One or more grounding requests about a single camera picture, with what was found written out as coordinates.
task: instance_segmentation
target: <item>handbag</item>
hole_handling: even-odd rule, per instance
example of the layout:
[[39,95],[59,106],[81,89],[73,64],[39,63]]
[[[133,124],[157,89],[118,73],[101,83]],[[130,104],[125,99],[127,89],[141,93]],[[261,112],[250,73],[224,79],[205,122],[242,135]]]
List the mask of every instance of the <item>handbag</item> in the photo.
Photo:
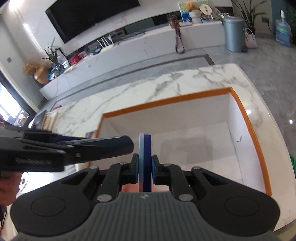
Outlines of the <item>handbag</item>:
[[256,49],[258,47],[257,40],[252,30],[249,28],[244,29],[245,43],[248,49]]
[[[184,48],[184,45],[182,42],[182,36],[181,36],[181,32],[180,32],[180,24],[178,22],[176,15],[174,15],[174,14],[168,15],[168,22],[170,24],[170,27],[174,28],[176,31],[176,47],[175,47],[176,53],[178,53],[178,54],[185,53],[185,48]],[[178,52],[179,40],[180,40],[182,48],[183,48],[183,50],[181,52]]]

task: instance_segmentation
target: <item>metal screw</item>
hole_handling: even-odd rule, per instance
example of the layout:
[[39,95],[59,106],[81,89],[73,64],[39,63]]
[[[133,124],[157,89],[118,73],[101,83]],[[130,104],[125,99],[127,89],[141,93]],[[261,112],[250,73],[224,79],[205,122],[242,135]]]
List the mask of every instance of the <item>metal screw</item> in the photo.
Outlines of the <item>metal screw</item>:
[[181,195],[179,196],[179,200],[181,200],[181,201],[183,201],[183,202],[189,202],[189,201],[191,201],[192,199],[193,199],[193,196],[190,195],[190,194],[187,194],[187,193],[185,193],[185,194],[181,194]]
[[97,197],[99,202],[109,202],[112,200],[112,197],[109,194],[102,194]]

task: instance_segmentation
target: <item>marble countertop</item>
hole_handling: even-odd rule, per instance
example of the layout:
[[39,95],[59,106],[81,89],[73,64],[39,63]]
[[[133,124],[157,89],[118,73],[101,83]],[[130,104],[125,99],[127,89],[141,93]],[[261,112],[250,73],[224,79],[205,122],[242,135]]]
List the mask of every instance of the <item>marble countertop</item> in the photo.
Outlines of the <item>marble countertop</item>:
[[85,136],[97,129],[101,115],[150,101],[231,86],[238,94],[266,161],[272,197],[281,207],[279,229],[296,219],[295,176],[280,130],[262,97],[235,64],[216,65],[173,72],[97,93],[57,111],[53,132]]
[[[180,31],[186,50],[225,45],[221,21],[184,26]],[[175,35],[174,29],[165,26],[107,47],[101,53],[80,61],[73,70],[52,80],[39,91],[50,100],[110,71],[175,53]]]

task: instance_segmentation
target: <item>blue water bottle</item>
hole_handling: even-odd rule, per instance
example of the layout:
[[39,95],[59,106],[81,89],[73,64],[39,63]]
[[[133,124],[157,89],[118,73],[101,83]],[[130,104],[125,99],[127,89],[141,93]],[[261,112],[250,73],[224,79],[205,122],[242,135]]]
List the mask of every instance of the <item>blue water bottle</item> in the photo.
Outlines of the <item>blue water bottle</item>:
[[286,47],[290,47],[291,27],[285,20],[285,13],[281,10],[281,19],[276,20],[276,41]]

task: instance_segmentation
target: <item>gray trash can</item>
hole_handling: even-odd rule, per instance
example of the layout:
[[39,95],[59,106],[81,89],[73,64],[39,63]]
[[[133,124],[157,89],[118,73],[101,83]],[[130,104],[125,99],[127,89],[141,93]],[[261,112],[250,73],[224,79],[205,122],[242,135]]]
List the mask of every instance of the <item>gray trash can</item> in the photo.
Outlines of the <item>gray trash can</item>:
[[246,48],[244,40],[244,20],[225,16],[222,19],[225,29],[226,48],[231,52],[242,52]]

